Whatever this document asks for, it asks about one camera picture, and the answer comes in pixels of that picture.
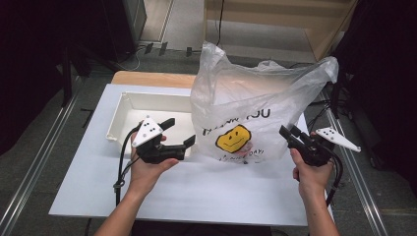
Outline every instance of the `human hand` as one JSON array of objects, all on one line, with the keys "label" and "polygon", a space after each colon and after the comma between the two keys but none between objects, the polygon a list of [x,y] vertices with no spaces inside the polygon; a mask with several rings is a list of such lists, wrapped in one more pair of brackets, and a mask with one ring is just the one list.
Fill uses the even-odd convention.
[{"label": "human hand", "polygon": [[333,163],[329,161],[320,167],[311,166],[304,162],[296,148],[292,148],[290,154],[295,163],[292,176],[300,182],[298,191],[303,201],[312,198],[323,198],[328,178],[333,169]]},{"label": "human hand", "polygon": [[[132,135],[131,141],[135,139],[136,135],[137,133]],[[132,147],[131,160],[135,161],[137,158],[136,148]],[[128,192],[147,195],[153,189],[159,176],[178,162],[175,158],[169,158],[159,164],[149,164],[138,159],[131,166],[131,181]]]}]

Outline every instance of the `white plastic bag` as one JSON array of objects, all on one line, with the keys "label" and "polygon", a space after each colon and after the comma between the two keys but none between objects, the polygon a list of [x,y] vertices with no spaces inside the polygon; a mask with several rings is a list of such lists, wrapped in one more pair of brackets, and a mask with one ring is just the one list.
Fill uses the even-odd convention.
[{"label": "white plastic bag", "polygon": [[297,69],[273,61],[246,68],[205,42],[191,90],[192,152],[237,163],[281,158],[287,142],[280,126],[295,124],[325,84],[336,82],[337,72],[334,57]]}]

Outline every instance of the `table surface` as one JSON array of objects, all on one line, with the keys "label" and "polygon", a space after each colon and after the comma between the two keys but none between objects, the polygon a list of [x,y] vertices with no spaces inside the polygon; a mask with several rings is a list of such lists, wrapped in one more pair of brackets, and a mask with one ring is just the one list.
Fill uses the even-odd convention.
[{"label": "table surface", "polygon": [[[122,92],[190,95],[195,75],[118,72],[107,85],[50,209],[51,215],[106,217],[114,210],[118,147],[105,136]],[[298,127],[307,131],[304,116]],[[181,222],[307,225],[287,152],[241,165],[191,156],[165,172],[137,218]],[[122,196],[127,185],[122,188]]]}]

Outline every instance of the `metal rail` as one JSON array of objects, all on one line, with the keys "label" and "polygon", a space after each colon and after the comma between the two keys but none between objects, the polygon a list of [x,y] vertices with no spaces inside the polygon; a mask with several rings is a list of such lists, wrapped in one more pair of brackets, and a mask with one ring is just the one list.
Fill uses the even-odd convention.
[{"label": "metal rail", "polygon": [[33,187],[43,170],[43,167],[45,166],[49,154],[51,153],[59,135],[61,134],[62,128],[71,114],[83,84],[83,78],[77,77],[74,84],[74,95],[71,97],[67,106],[61,108],[44,142],[42,143],[42,146],[31,163],[24,180],[7,206],[7,209],[0,221],[0,235],[7,236],[11,234],[26,202],[28,201],[31,191],[33,190]]},{"label": "metal rail", "polygon": [[[322,100],[328,100],[328,94],[324,91],[320,93],[320,97]],[[327,109],[327,117],[330,121],[331,126],[334,127],[334,129],[339,134],[344,136],[340,121],[334,118],[333,114],[329,109]],[[374,235],[388,236],[387,229],[384,225],[383,219],[381,218],[380,210],[378,209],[377,204],[375,203],[374,198],[372,197],[371,191],[369,190],[368,185],[365,182],[362,172],[359,169],[353,151],[345,147],[339,147],[345,160],[347,169],[349,170],[353,184],[355,185],[356,192],[359,196],[359,200],[362,203],[362,207],[364,208],[364,211],[370,222],[371,228],[374,232]]]}]

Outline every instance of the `smiley face print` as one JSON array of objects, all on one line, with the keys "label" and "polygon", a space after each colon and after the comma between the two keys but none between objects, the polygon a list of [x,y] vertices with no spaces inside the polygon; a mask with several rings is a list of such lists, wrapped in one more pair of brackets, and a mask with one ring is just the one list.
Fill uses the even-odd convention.
[{"label": "smiley face print", "polygon": [[227,131],[224,135],[219,136],[215,145],[220,149],[234,153],[242,148],[251,138],[251,132],[243,125],[238,125]]}]

